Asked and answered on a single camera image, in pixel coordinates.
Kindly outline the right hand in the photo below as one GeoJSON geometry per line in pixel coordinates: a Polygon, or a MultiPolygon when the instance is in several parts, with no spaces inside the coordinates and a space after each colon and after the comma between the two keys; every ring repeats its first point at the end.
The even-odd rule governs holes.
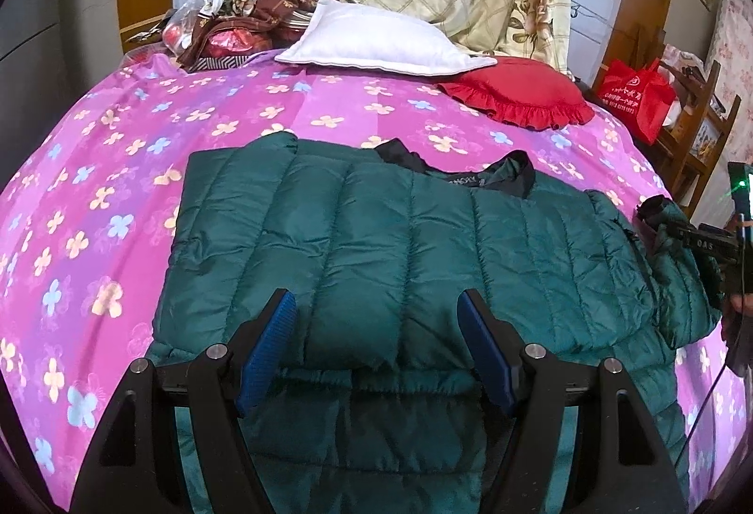
{"type": "Polygon", "coordinates": [[[721,336],[729,348],[737,341],[744,318],[752,316],[752,243],[745,241],[739,263],[725,269],[721,336]]]}

